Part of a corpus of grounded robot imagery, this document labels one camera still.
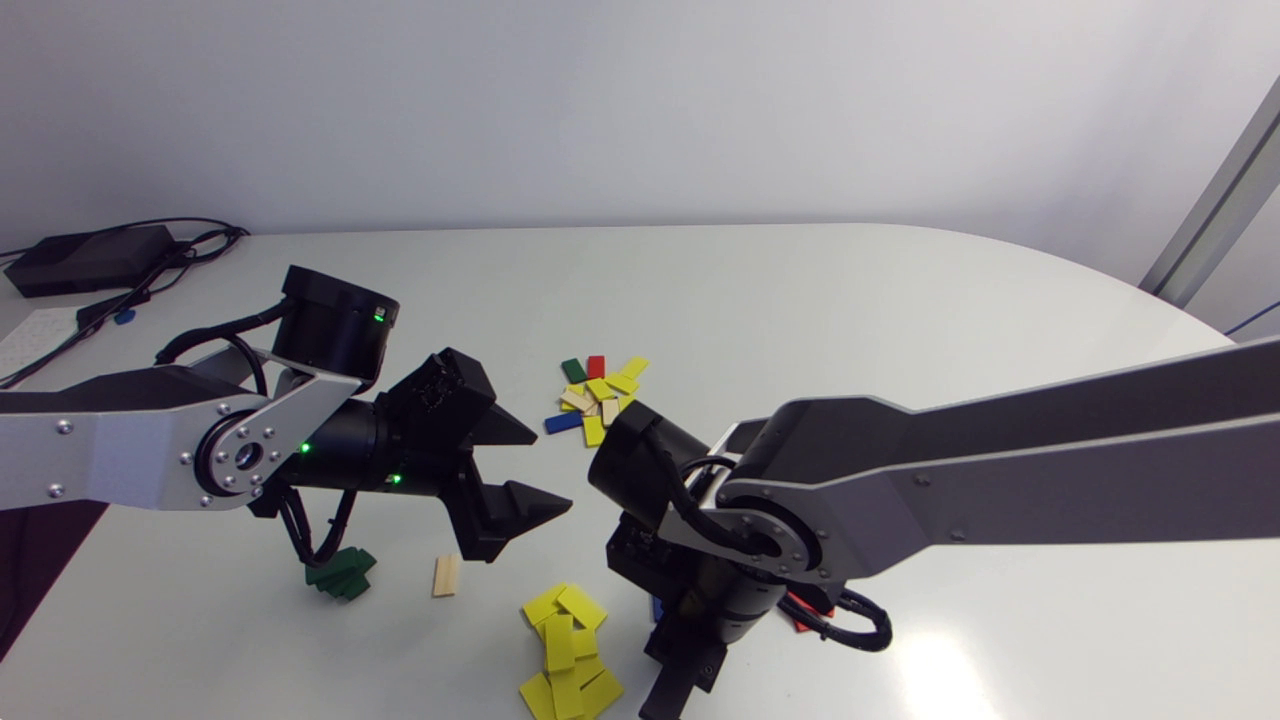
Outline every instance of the blue wooden block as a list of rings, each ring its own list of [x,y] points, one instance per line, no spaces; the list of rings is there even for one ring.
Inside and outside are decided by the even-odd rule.
[[[543,425],[547,428],[548,433],[563,433],[564,430],[571,430],[582,425],[582,414],[577,410],[572,413],[564,413],[562,415],[552,415],[543,420]]]

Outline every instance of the red block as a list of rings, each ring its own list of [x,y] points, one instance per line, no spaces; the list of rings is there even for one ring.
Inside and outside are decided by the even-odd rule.
[[[800,596],[797,596],[796,593],[788,592],[787,594],[791,596],[791,600],[799,602],[801,607],[809,610],[810,612],[820,615],[820,612],[818,612],[817,610],[814,610],[812,605],[809,605],[808,602],[800,600]],[[831,610],[827,611],[827,618],[835,618],[835,616],[836,616],[836,609],[832,607]],[[792,620],[792,621],[796,624],[796,632],[797,633],[808,633],[808,632],[812,630],[812,628],[809,625],[805,625],[804,623],[801,623],[799,620]]]

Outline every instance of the wooden block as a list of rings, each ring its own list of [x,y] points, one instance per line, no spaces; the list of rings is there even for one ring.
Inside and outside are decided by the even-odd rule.
[[[568,615],[552,615],[547,619],[547,671],[559,673],[572,670],[577,661],[573,657],[573,619]]]
[[[604,673],[604,661],[598,655],[584,657],[573,664],[573,679],[577,680],[577,687],[580,688],[585,688],[600,673]]]
[[[561,363],[561,369],[564,370],[564,377],[568,378],[568,382],[571,383],[586,380],[586,370],[582,369],[582,364],[577,361],[577,357],[570,357],[568,360]]]
[[[552,705],[556,707],[556,720],[572,720],[581,717],[582,688],[577,684],[573,670],[561,670],[550,674]]]
[[[548,434],[563,433],[564,430],[571,430],[581,424],[582,414],[577,410],[552,415],[550,418],[543,420],[543,427],[547,428]]]
[[[611,397],[600,404],[600,421],[604,423],[605,428],[608,428],[613,425],[613,420],[618,416],[618,413],[621,411],[622,410],[621,405],[618,405],[618,398]]]
[[[573,630],[573,657],[579,660],[599,655],[600,648],[595,644],[595,630]]]
[[[609,389],[609,384],[599,378],[586,380],[586,389],[590,391],[591,396],[594,396],[596,400],[608,400],[611,397],[616,397],[613,395],[613,391]]]
[[[808,602],[800,600],[800,596],[797,596],[796,593],[788,592],[787,594],[791,596],[791,600],[799,602],[800,606],[804,607],[805,610],[813,612],[814,615],[822,615],[822,612],[818,612],[818,610],[814,609],[814,606],[812,606]],[[829,611],[827,611],[827,618],[835,618],[835,616],[836,616],[836,609],[832,607]],[[808,633],[808,632],[813,630],[813,628],[810,628],[809,625],[805,625],[800,620],[792,620],[792,623],[795,624],[797,633]]]
[[[649,361],[645,360],[644,357],[632,357],[631,360],[627,360],[627,364],[623,365],[622,369],[618,372],[631,378],[632,380],[639,380],[640,373],[643,373],[644,369],[648,366]]]
[[[582,688],[582,710],[588,720],[595,720],[604,708],[622,697],[622,683],[605,670]]]
[[[582,418],[582,438],[588,447],[599,447],[604,442],[604,423],[599,415]]]
[[[613,373],[605,377],[604,382],[613,389],[625,395],[635,395],[635,392],[640,389],[640,383],[632,380],[622,373]]]
[[[369,589],[369,580],[364,575],[353,575],[347,584],[333,591],[334,597],[344,597],[347,600],[356,600],[360,593]]]
[[[563,607],[580,625],[588,630],[594,630],[604,623],[604,619],[609,616],[603,607],[595,603],[594,600],[582,588],[577,585],[570,585],[564,588],[564,592],[556,597],[556,605]]]
[[[525,698],[534,720],[556,720],[556,702],[547,675],[539,673],[520,685],[520,697]]]
[[[591,409],[593,405],[595,405],[594,400],[591,400],[591,398],[589,398],[586,396],[579,395],[579,393],[576,393],[576,392],[573,392],[571,389],[566,389],[564,391],[564,395],[561,396],[561,402],[568,402],[576,410],[580,410],[582,413],[586,413],[588,410]]]
[[[529,620],[530,626],[536,628],[548,618],[559,612],[561,609],[556,605],[556,598],[559,597],[559,593],[564,592],[564,588],[567,587],[568,584],[561,583],[534,600],[530,600],[524,605],[524,607],[520,609],[525,614],[525,620]]]
[[[435,559],[435,583],[431,584],[431,597],[453,597],[458,592],[458,568],[462,556],[457,552]]]

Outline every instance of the green wooden block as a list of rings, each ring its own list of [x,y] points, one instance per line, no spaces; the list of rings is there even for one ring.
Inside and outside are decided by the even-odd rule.
[[[356,553],[357,553],[356,569],[360,570],[362,574],[367,573],[369,569],[372,568],[374,565],[378,565],[378,559],[375,559],[364,548],[357,550]]]
[[[586,370],[582,369],[582,364],[577,361],[577,357],[570,357],[568,360],[561,363],[561,369],[564,370],[564,377],[568,378],[568,382],[586,382]]]
[[[316,589],[320,592],[333,592],[334,588],[340,588],[352,578],[362,578],[362,577],[364,573],[358,573],[355,569],[351,569],[344,573],[329,575],[328,578],[316,582]]]
[[[369,580],[364,575],[356,575],[342,587],[340,591],[334,591],[334,597],[346,597],[347,600],[356,600],[360,594],[369,589]]]

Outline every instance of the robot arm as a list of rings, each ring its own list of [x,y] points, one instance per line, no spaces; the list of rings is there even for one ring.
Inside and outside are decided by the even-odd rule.
[[[641,715],[709,691],[787,589],[872,618],[863,648],[884,647],[887,615],[844,584],[929,544],[1280,537],[1277,363],[1267,341],[919,413],[799,400],[713,447],[632,404],[590,480],[626,510],[611,566],[663,601]]]
[[[530,445],[536,434],[495,404],[480,363],[447,348],[372,401],[356,400],[378,379],[398,304],[297,266],[284,295],[257,315],[183,333],[157,366],[59,392],[0,393],[0,529],[24,529],[33,509],[45,512],[40,523],[63,524],[67,510],[65,533],[77,537],[64,538],[64,562],[101,511],[76,501],[197,512],[248,506],[283,516],[300,560],[323,565],[356,495],[383,492],[439,497],[462,556],[492,562],[511,538],[570,509],[513,480],[483,482],[475,446]],[[270,352],[238,337],[275,320]],[[232,345],[189,366],[168,364],[215,340]],[[268,360],[284,366],[271,397]],[[250,375],[262,392],[239,386]],[[319,550],[298,487],[343,491]],[[40,507],[50,505],[67,507]],[[27,597],[14,601],[22,609],[9,612],[17,619],[0,626],[0,656],[51,583],[23,583]]]

